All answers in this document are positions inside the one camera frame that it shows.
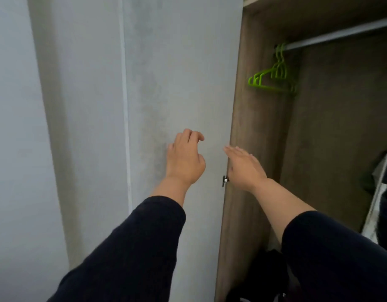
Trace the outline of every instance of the gray wall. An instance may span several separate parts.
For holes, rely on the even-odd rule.
[[[71,267],[128,215],[118,0],[29,0]]]
[[[67,269],[27,0],[0,0],[0,301],[45,301]]]
[[[166,144],[202,131],[171,301],[213,301],[243,0],[124,0],[133,207],[163,178]]]

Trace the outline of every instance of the metal latch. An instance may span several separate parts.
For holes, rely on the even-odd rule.
[[[228,176],[224,176],[223,175],[223,184],[221,185],[221,187],[224,187],[224,185],[227,183],[227,182],[229,182],[230,180],[229,180],[229,178],[228,178]]]

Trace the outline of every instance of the closet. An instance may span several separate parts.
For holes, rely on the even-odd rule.
[[[297,93],[248,85],[275,47],[387,18],[387,0],[244,0],[231,145],[292,193],[360,232],[361,177],[387,149],[387,27],[284,51]],[[276,245],[256,199],[226,184],[217,302],[260,249]]]

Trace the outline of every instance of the sleeve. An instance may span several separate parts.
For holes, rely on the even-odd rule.
[[[146,199],[48,301],[168,301],[185,219],[172,199]]]
[[[312,301],[387,301],[387,251],[316,211],[287,226],[282,253]]]

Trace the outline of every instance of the hand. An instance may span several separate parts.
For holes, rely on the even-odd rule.
[[[185,129],[168,145],[167,178],[175,178],[188,187],[194,184],[206,168],[205,159],[197,152],[197,144],[205,137],[198,131]]]
[[[231,160],[229,180],[236,187],[254,193],[257,186],[267,179],[257,158],[240,147],[226,146],[223,150]]]

